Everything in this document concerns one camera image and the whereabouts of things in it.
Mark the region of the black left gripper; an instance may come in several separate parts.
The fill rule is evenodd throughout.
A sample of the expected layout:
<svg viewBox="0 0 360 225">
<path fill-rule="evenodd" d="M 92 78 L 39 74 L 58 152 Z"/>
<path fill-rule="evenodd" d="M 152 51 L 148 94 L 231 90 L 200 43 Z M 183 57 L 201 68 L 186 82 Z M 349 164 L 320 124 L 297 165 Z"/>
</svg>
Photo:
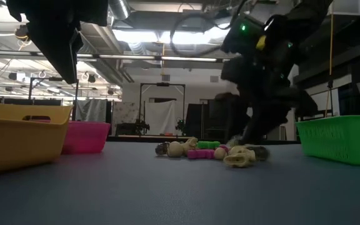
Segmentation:
<svg viewBox="0 0 360 225">
<path fill-rule="evenodd" d="M 80 23 L 107 25 L 108 0 L 7 0 L 10 15 L 28 22 L 29 37 L 68 83 L 77 82 Z"/>
</svg>

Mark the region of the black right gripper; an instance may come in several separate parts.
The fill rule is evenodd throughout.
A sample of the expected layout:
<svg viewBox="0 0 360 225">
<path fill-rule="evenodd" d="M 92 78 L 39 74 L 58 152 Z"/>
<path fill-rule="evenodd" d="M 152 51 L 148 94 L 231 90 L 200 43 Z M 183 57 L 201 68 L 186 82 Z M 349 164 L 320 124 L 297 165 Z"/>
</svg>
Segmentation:
<svg viewBox="0 0 360 225">
<path fill-rule="evenodd" d="M 264 135 L 288 121 L 291 109 L 300 116 L 318 112 L 318 105 L 305 90 L 252 58 L 239 56 L 224 62 L 221 79 L 234 83 L 241 99 L 253 110 L 240 145 L 259 144 Z"/>
</svg>

